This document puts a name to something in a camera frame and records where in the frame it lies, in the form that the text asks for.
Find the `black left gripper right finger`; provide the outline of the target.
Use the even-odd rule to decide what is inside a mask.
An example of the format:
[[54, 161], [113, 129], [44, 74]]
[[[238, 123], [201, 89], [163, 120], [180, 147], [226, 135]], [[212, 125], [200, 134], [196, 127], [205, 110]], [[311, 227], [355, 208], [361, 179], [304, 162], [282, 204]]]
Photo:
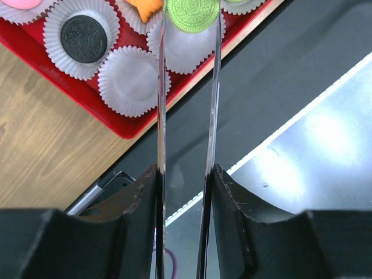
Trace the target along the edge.
[[213, 173], [221, 278], [370, 278], [371, 211], [284, 211]]

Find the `orange round embossed cookie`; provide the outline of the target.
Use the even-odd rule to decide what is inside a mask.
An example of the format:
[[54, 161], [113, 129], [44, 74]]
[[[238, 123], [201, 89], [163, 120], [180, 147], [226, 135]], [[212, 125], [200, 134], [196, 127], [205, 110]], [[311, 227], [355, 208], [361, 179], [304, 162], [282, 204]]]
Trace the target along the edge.
[[162, 0], [126, 0], [126, 2], [137, 9], [143, 23], [149, 22], [152, 15], [163, 7]]

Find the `pink sandwich cookie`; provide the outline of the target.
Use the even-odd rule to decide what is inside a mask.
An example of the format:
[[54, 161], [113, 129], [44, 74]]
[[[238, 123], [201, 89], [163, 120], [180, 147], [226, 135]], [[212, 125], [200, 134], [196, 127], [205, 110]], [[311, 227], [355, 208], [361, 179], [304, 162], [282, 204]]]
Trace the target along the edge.
[[1, 0], [1, 2], [15, 9], [33, 9], [38, 6], [42, 0]]

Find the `black sandwich cookie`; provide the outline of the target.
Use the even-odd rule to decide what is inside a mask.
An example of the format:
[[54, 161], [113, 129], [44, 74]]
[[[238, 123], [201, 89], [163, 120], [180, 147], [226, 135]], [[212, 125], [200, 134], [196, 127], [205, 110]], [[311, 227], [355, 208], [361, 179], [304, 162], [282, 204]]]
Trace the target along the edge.
[[72, 59], [85, 64], [100, 60], [108, 45], [102, 25], [86, 15], [73, 16], [63, 24], [60, 42]]

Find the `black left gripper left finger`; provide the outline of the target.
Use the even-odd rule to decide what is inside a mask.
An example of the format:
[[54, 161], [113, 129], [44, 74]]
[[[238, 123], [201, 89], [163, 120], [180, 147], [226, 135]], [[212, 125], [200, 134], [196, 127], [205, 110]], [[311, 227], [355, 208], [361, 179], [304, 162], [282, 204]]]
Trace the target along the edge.
[[149, 278], [156, 165], [81, 216], [1, 210], [2, 278]]

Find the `metal tongs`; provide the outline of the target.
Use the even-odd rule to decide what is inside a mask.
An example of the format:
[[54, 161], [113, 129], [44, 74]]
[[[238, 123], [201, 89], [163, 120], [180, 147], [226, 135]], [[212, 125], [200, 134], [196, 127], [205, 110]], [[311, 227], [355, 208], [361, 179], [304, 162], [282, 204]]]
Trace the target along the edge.
[[[165, 277], [165, 254], [166, 254], [166, 198], [165, 198], [165, 174], [166, 174], [166, 60], [164, 56], [164, 37], [167, 18], [169, 18], [167, 1], [162, 8], [162, 20], [160, 22], [159, 35], [159, 89], [158, 89], [158, 158], [157, 158], [157, 190], [156, 190], [156, 278]], [[197, 278], [206, 278], [207, 255], [210, 229], [210, 213], [212, 209], [212, 170], [214, 167], [217, 117], [220, 93], [220, 70], [221, 70], [221, 8], [217, 16], [216, 46], [214, 50], [213, 85], [209, 120], [208, 153], [206, 160], [205, 185], [203, 189], [202, 221], [199, 235]]]

